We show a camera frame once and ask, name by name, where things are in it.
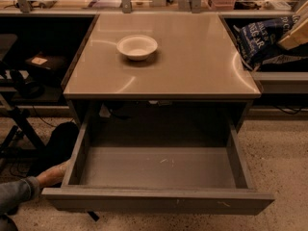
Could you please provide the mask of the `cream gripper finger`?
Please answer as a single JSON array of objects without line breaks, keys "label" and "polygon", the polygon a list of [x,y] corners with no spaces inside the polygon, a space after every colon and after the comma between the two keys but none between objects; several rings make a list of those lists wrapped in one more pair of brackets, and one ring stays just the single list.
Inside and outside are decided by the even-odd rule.
[{"label": "cream gripper finger", "polygon": [[306,1],[293,15],[294,22],[304,21],[308,18],[308,1]]},{"label": "cream gripper finger", "polygon": [[284,35],[277,44],[291,50],[308,42],[308,18],[300,19],[292,30]]}]

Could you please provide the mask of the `person's gloved hand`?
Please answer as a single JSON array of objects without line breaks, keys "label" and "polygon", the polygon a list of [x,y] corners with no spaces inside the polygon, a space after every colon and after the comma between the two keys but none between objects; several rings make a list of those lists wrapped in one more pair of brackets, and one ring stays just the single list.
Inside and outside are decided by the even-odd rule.
[{"label": "person's gloved hand", "polygon": [[39,174],[36,177],[36,179],[38,180],[39,187],[43,189],[61,183],[64,179],[64,175],[68,165],[69,161],[65,161]]}]

